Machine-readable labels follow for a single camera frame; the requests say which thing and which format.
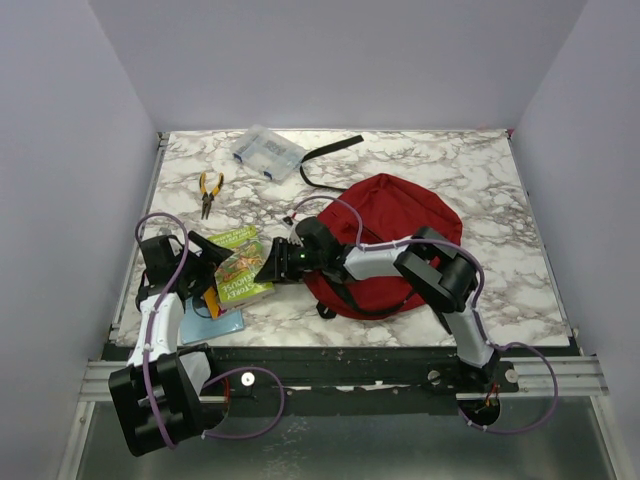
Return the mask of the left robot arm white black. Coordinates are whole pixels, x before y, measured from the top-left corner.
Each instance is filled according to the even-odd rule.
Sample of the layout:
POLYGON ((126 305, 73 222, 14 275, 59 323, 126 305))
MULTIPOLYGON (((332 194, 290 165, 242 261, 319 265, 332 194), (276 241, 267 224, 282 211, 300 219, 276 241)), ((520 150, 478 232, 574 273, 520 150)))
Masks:
POLYGON ((220 368, 204 344, 180 347, 180 324, 190 299, 215 285, 214 273, 232 255, 194 231, 143 240, 145 262, 136 305, 138 340, 124 368, 110 374, 109 392, 129 451, 140 457, 204 430, 199 394, 214 393, 220 368))

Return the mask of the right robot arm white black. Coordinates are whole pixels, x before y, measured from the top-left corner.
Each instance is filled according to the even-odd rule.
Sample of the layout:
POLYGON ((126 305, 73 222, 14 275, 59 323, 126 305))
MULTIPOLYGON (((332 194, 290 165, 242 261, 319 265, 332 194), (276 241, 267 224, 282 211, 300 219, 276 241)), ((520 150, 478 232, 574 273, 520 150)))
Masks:
POLYGON ((310 290, 325 285, 327 293, 316 297, 323 318, 383 319, 421 298, 454 337, 458 387, 480 392, 496 380, 500 355, 475 307, 484 284, 481 268, 432 228, 386 243, 342 243, 317 218, 307 218, 289 238, 274 239, 254 280, 304 282, 310 290))

